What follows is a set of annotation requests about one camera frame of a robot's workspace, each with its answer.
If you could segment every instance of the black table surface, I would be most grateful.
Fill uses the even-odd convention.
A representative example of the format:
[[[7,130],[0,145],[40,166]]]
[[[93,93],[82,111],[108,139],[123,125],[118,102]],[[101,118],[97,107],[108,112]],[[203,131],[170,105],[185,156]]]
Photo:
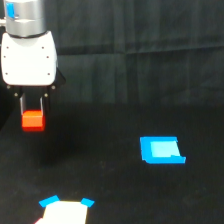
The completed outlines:
[[[0,132],[0,223],[31,224],[39,201],[95,201],[87,224],[223,223],[224,108],[54,106],[43,133]],[[142,136],[177,136],[185,165],[142,161]]]

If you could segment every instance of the orange cube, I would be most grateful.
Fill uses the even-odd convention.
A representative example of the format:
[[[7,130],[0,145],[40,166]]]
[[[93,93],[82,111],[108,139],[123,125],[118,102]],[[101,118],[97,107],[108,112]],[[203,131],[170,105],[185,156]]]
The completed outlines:
[[[44,131],[45,117],[41,110],[25,111],[22,115],[22,129],[26,132]]]

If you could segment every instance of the blue corner marker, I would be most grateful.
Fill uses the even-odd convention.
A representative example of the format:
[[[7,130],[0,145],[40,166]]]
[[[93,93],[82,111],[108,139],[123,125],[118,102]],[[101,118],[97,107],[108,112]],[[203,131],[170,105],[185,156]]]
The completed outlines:
[[[180,155],[176,137],[141,137],[142,160],[152,164],[185,163]]]
[[[95,202],[92,200],[89,200],[87,198],[83,198],[81,201],[81,204],[86,205],[87,207],[91,207]]]
[[[14,13],[14,5],[13,3],[6,3],[6,9],[7,9],[7,14],[11,18],[15,18],[15,13]]]
[[[39,201],[39,204],[43,208],[45,208],[47,205],[52,204],[52,203],[54,203],[56,201],[60,201],[57,195],[55,195],[53,197],[50,197],[50,198],[47,198],[47,199],[44,199],[43,201]]]

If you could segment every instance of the white square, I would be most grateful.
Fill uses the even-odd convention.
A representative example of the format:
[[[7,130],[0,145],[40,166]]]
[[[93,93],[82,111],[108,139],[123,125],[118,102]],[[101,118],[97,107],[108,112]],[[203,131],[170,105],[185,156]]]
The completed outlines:
[[[151,152],[153,157],[180,156],[177,142],[151,142]]]
[[[85,224],[87,209],[80,202],[57,201],[46,207],[43,220],[46,224]]]

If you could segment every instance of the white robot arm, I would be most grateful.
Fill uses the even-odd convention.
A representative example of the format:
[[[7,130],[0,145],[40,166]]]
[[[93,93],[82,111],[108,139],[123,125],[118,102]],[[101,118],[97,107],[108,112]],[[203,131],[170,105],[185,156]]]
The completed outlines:
[[[46,28],[44,0],[3,2],[5,18],[0,20],[0,26],[4,26],[6,32],[1,47],[2,77],[7,88],[20,98],[23,130],[43,131],[50,91],[65,83],[58,69],[52,33]],[[43,87],[40,111],[25,110],[25,86]],[[41,128],[32,127],[32,124],[35,126],[34,114],[39,114]]]

